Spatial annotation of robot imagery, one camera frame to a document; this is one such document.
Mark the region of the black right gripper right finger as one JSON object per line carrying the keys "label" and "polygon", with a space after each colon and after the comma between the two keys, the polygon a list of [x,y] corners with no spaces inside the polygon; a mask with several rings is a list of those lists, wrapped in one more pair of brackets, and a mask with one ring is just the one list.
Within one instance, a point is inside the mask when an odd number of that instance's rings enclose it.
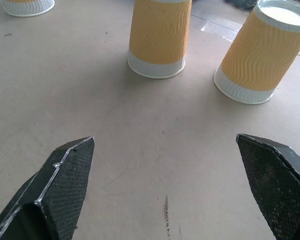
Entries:
{"label": "black right gripper right finger", "polygon": [[236,136],[253,197],[277,240],[300,240],[300,156],[289,146]]}

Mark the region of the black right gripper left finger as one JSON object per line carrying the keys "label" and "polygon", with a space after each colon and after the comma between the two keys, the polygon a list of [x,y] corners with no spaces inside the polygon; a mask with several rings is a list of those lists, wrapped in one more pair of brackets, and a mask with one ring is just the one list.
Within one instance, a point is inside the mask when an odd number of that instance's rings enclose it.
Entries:
{"label": "black right gripper left finger", "polygon": [[92,136],[57,147],[0,213],[0,240],[70,240],[86,197]]}

